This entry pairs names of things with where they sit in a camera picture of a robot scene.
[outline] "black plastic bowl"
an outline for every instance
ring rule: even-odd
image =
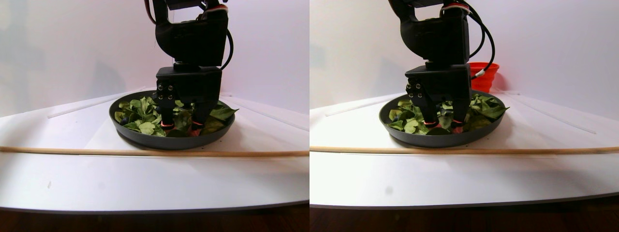
[[[473,90],[473,93],[478,93],[480,95],[493,97],[499,102],[499,104],[501,104],[501,106],[505,106],[505,104],[499,98],[494,97],[493,95],[489,93],[479,92],[475,90]],[[387,129],[387,131],[389,132],[391,136],[393,136],[399,141],[405,142],[410,145],[418,146],[418,147],[431,147],[431,148],[455,147],[455,146],[460,146],[464,144],[469,144],[471,142],[475,142],[476,140],[481,139],[484,136],[490,134],[492,131],[494,131],[496,127],[499,126],[499,124],[501,123],[501,120],[503,119],[503,116],[505,115],[505,114],[501,115],[501,117],[499,117],[495,122],[493,122],[490,125],[485,126],[484,128],[476,129],[474,131],[464,132],[461,134],[449,134],[449,135],[409,134],[409,133],[398,131],[396,129],[393,129],[387,126],[387,124],[392,123],[391,119],[389,119],[390,110],[397,109],[397,102],[403,99],[410,99],[410,98],[408,95],[403,95],[401,97],[391,100],[385,106],[383,106],[378,116],[381,122],[383,123],[383,125],[385,126],[385,129]]]
[[[140,132],[127,129],[123,127],[122,125],[120,125],[120,123],[116,122],[116,119],[114,118],[114,112],[120,111],[118,104],[121,101],[131,101],[134,99],[138,100],[142,97],[152,96],[153,93],[155,93],[154,90],[144,91],[144,92],[139,92],[139,93],[132,93],[112,103],[112,105],[110,106],[110,119],[114,122],[114,126],[116,127],[116,130],[118,131],[118,134],[121,137],[124,137],[127,140],[135,142],[139,145],[143,145],[145,147],[164,149],[164,150],[185,150],[185,149],[190,149],[190,148],[201,147],[201,146],[217,141],[219,138],[223,137],[223,135],[225,135],[226,132],[228,132],[228,130],[230,129],[230,126],[232,126],[232,123],[234,122],[235,116],[232,115],[226,121],[227,126],[225,126],[219,131],[206,134],[206,135],[197,136],[197,137],[184,137],[184,138],[158,137],[158,136],[153,136],[153,135],[142,134]]]

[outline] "red collapsible bowl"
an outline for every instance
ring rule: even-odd
[[[487,62],[470,62],[469,64],[471,76],[477,74],[488,65]],[[492,87],[492,81],[495,79],[497,70],[499,70],[499,65],[495,63],[491,64],[484,75],[471,81],[471,88],[485,93],[490,92],[490,87]]]

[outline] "white backdrop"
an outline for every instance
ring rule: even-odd
[[[155,85],[142,1],[0,0],[0,116]]]
[[[307,114],[307,1],[228,6],[222,91]],[[143,1],[0,0],[0,116],[154,87],[172,64],[154,30]]]
[[[494,85],[619,119],[617,1],[470,0],[495,38]],[[438,7],[418,9],[421,19]],[[423,64],[399,34],[387,0],[310,2],[311,107],[404,91],[404,72]],[[471,50],[481,32],[470,24]],[[488,61],[490,44],[471,61]]]
[[[308,0],[230,0],[226,5],[235,50],[223,72],[222,91],[308,114]],[[195,19],[198,13],[199,8],[175,11],[174,18]]]

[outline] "wooden stick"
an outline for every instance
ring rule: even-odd
[[[0,147],[0,152],[61,155],[122,155],[146,157],[307,157],[310,151],[289,152],[194,152],[164,150],[94,150],[31,147]]]
[[[383,154],[430,154],[430,155],[568,155],[600,154],[619,152],[619,147],[563,148],[563,149],[461,149],[461,148],[354,148],[317,147],[312,152],[337,153],[383,153]]]

